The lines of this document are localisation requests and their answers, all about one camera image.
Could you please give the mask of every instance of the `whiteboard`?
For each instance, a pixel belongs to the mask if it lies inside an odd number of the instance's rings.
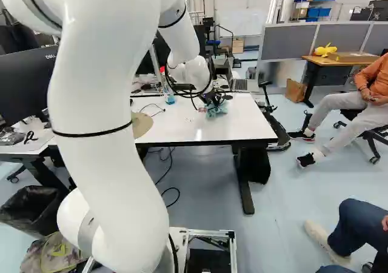
[[[218,10],[216,23],[233,32],[234,36],[260,35],[266,23],[267,13],[257,8],[240,10]],[[220,37],[230,37],[231,33],[219,29]]]

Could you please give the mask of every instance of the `black sneaker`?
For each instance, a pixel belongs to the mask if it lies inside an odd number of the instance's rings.
[[[315,160],[313,158],[313,153],[308,153],[307,155],[296,158],[299,166],[302,168],[306,168],[309,165],[315,164]]]
[[[299,132],[289,132],[289,136],[295,141],[306,141],[308,143],[315,142],[315,133],[313,133],[312,136],[307,136],[304,134],[304,130],[300,130]]]

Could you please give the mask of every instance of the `sneaker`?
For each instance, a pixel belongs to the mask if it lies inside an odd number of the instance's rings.
[[[289,132],[289,136],[295,141],[305,141],[308,143],[315,142],[315,133],[313,133],[312,136],[307,136],[304,134],[304,130],[300,130],[299,132]]]
[[[323,227],[310,220],[306,220],[304,222],[304,229],[310,238],[316,241],[328,253],[329,258],[334,264],[348,267],[350,261],[352,260],[351,257],[342,257],[333,251],[333,249],[327,243],[329,234],[324,230]]]
[[[307,155],[296,158],[299,166],[303,169],[309,165],[315,164],[313,153],[308,153]]]

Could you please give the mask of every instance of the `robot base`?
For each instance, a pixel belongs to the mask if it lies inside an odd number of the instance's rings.
[[[234,231],[202,231],[170,227],[170,235],[176,249],[179,273],[237,273]],[[91,272],[94,262],[90,257],[82,273]],[[174,273],[170,243],[167,244],[155,273]]]

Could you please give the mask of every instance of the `jeans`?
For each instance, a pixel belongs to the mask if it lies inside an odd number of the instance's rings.
[[[373,262],[374,273],[388,272],[388,232],[381,221],[388,211],[370,203],[346,199],[339,206],[339,222],[327,242],[340,256],[346,257],[365,244],[378,253]],[[346,268],[332,265],[321,267],[317,273],[353,273]]]

